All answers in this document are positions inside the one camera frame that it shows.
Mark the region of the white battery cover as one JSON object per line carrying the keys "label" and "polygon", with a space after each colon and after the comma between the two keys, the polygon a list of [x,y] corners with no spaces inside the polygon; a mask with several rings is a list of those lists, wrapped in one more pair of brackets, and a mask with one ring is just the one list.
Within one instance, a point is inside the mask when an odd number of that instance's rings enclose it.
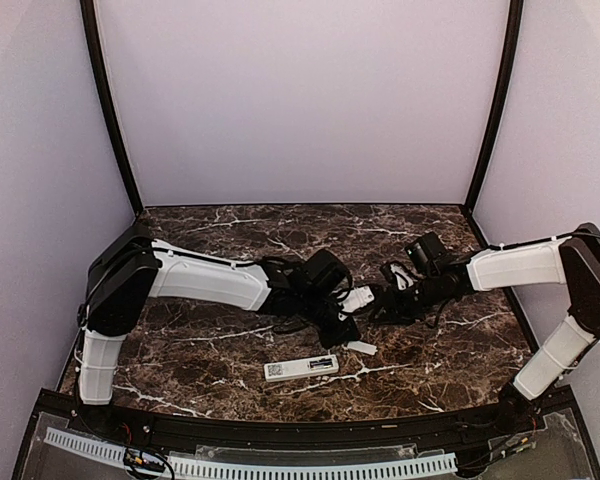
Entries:
{"label": "white battery cover", "polygon": [[363,341],[350,341],[345,345],[345,347],[348,350],[352,350],[369,356],[374,356],[377,353],[377,347],[375,345]]}

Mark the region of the white remote control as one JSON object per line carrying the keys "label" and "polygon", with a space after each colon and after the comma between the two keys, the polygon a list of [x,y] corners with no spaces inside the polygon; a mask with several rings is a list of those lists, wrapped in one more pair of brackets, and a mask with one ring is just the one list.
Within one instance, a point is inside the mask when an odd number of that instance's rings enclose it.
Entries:
{"label": "white remote control", "polygon": [[[331,358],[337,368],[332,371],[317,371],[309,370],[309,362],[322,358]],[[308,357],[296,360],[274,362],[265,364],[263,367],[264,379],[266,382],[281,382],[303,378],[311,378],[316,376],[324,376],[337,373],[339,371],[339,362],[335,355],[328,354],[316,357]]]}

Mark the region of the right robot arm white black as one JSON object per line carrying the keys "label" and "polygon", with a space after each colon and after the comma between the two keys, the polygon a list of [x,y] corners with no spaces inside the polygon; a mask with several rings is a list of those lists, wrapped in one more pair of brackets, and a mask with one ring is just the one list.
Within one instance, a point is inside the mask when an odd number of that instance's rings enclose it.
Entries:
{"label": "right robot arm white black", "polygon": [[501,434],[514,432],[538,400],[600,342],[600,230],[584,223],[545,238],[488,245],[459,254],[434,232],[405,248],[413,271],[388,262],[371,320],[410,325],[428,313],[441,315],[448,304],[470,295],[509,289],[525,316],[558,313],[553,331],[503,388],[502,403],[490,413]]}

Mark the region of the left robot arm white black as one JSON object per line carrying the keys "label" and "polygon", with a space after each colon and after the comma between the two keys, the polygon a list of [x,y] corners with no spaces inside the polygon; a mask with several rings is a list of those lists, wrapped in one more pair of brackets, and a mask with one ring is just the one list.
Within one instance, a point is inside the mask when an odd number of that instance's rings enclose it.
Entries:
{"label": "left robot arm white black", "polygon": [[361,334],[344,302],[349,269],[321,249],[307,260],[265,256],[229,260],[155,239],[142,224],[127,228],[92,262],[77,322],[84,332],[77,392],[81,417],[100,436],[121,427],[109,405],[121,346],[150,298],[185,298],[237,307],[261,315],[298,316],[312,325],[325,349]]}

